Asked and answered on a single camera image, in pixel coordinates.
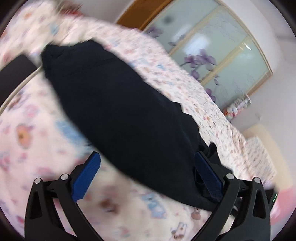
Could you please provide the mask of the cream padded headboard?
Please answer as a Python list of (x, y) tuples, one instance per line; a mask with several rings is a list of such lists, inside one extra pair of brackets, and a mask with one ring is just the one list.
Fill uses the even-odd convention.
[(258, 123), (244, 130), (242, 134), (244, 135), (245, 139), (255, 136), (259, 137), (264, 147), (267, 149), (277, 171), (277, 174), (272, 180), (271, 184), (275, 185), (280, 190), (289, 189), (290, 187), (292, 187), (293, 180), (287, 163), (283, 158), (279, 147), (277, 146), (276, 142), (273, 140), (267, 129), (263, 125)]

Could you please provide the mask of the pink cartoon print blanket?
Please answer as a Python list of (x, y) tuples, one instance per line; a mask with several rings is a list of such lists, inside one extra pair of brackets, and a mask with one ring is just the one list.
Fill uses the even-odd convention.
[(1, 210), (22, 240), (270, 240), (246, 147), (137, 30), (35, 1), (1, 37)]

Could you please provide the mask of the wooden door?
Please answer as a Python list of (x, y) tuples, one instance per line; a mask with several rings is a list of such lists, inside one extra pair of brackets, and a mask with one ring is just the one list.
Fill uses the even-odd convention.
[(144, 30), (172, 0), (136, 0), (116, 22), (128, 28)]

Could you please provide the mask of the frosted floral sliding wardrobe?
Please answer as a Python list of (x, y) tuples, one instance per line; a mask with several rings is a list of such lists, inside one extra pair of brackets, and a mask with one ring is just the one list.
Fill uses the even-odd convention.
[(220, 109), (272, 74), (259, 45), (221, 1), (173, 1), (145, 28)]

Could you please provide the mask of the black pants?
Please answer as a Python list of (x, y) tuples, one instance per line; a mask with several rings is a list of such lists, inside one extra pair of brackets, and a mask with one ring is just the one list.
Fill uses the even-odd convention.
[(179, 103), (92, 40), (47, 45), (41, 59), (67, 117), (119, 171), (178, 202), (214, 210), (217, 201), (199, 177), (194, 155), (202, 151), (215, 164), (220, 160)]

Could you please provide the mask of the cartoon print pillow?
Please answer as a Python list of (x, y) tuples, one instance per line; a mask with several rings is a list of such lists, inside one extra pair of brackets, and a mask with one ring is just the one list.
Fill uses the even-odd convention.
[(264, 186), (271, 186), (277, 171), (271, 156), (259, 137), (255, 136), (246, 139), (245, 154), (250, 176), (252, 178), (258, 177)]

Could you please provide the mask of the tall jar of plush toys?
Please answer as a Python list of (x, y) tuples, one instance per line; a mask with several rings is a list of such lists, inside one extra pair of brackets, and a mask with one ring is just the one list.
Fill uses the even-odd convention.
[(224, 116), (227, 120), (231, 121), (235, 118), (241, 111), (247, 109), (251, 104), (251, 100), (247, 94), (242, 95), (238, 99), (236, 99), (232, 104), (230, 104), (225, 110), (223, 111)]

